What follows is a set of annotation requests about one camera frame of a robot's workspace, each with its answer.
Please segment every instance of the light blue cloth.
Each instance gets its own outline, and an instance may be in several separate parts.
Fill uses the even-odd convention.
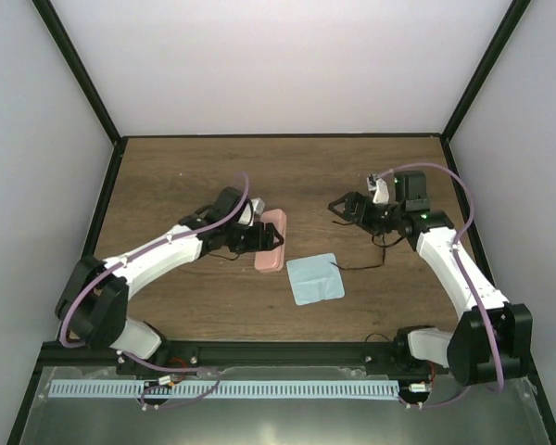
[[[286,263],[288,279],[298,306],[344,297],[344,284],[333,253],[300,258]]]

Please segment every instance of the pink case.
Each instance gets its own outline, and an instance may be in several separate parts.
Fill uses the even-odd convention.
[[[256,270],[266,272],[278,272],[284,267],[284,247],[286,244],[286,213],[280,209],[266,211],[261,214],[263,223],[273,223],[278,233],[284,238],[284,244],[274,250],[256,252],[254,267]]]

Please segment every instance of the robotic arm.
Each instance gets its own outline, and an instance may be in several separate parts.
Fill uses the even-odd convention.
[[[110,270],[110,275],[73,313],[70,330],[93,350],[113,348],[130,352],[153,364],[165,364],[168,348],[164,336],[152,326],[128,318],[128,301],[164,273],[222,246],[236,254],[281,246],[284,239],[273,224],[254,221],[254,216],[260,215],[264,208],[263,201],[258,198],[246,199],[233,218],[212,230],[181,236],[226,219],[240,200],[241,192],[226,187],[213,205],[181,218],[167,233],[137,249],[103,261],[93,256],[83,257],[57,304],[56,316],[64,320],[82,290],[96,276]]]
[[[373,196],[345,194],[328,209],[371,235],[398,232],[433,269],[460,319],[454,333],[433,326],[411,326],[398,330],[395,338],[403,360],[438,363],[449,368],[455,379],[467,386],[496,380],[495,364],[474,295],[453,257],[457,249],[494,328],[502,370],[507,378],[526,375],[529,364],[532,317],[523,304],[511,305],[484,277],[461,243],[453,247],[457,232],[445,212],[430,210],[422,172],[395,175],[396,199],[389,202],[383,179],[367,179]]]

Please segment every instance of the brown wooden surface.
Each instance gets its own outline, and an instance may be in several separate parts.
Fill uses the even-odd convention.
[[[250,196],[287,214],[287,261],[333,252],[343,266],[375,264],[380,251],[370,236],[333,224],[326,206],[348,191],[366,193],[367,173],[420,160],[445,164],[437,139],[131,139],[96,255],[120,254],[161,235],[212,203],[236,172],[247,172]],[[459,224],[451,180],[426,174],[432,207]],[[206,257],[178,268],[144,288],[129,314],[178,339],[360,340],[373,331],[393,335],[412,324],[452,329],[457,322],[435,275],[405,242],[387,252],[383,268],[342,272],[342,299],[300,307],[286,267],[259,273],[253,259]]]

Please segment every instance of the vent grille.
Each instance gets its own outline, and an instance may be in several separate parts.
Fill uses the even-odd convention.
[[[172,389],[158,388],[146,398],[157,396],[191,399],[210,389],[209,381],[183,381]],[[50,398],[134,399],[144,390],[135,380],[53,380]],[[396,381],[221,381],[208,399],[356,399],[396,400]]]

